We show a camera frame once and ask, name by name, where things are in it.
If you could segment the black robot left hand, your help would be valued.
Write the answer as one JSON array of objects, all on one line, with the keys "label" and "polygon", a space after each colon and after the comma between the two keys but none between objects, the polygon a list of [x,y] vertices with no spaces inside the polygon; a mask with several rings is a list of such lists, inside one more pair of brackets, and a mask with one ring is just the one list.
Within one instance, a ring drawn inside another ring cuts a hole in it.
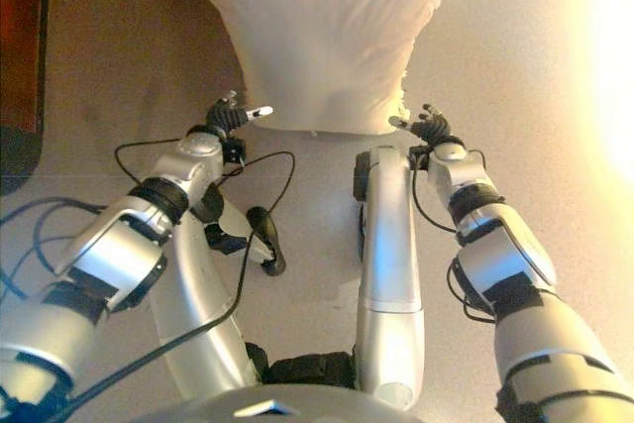
[{"label": "black robot left hand", "polygon": [[269,116],[274,109],[269,105],[247,108],[245,95],[229,90],[217,99],[206,114],[205,126],[220,138],[228,138],[232,132],[246,124]]}]

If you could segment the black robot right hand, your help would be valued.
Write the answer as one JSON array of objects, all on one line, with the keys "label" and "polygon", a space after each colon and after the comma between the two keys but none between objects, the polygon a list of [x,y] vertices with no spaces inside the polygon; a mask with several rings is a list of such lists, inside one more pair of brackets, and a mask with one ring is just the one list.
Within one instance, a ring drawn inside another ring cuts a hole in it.
[{"label": "black robot right hand", "polygon": [[430,147],[435,147],[451,135],[451,127],[445,115],[429,103],[422,105],[422,112],[418,115],[417,121],[391,116],[388,123],[399,130],[409,132]]}]

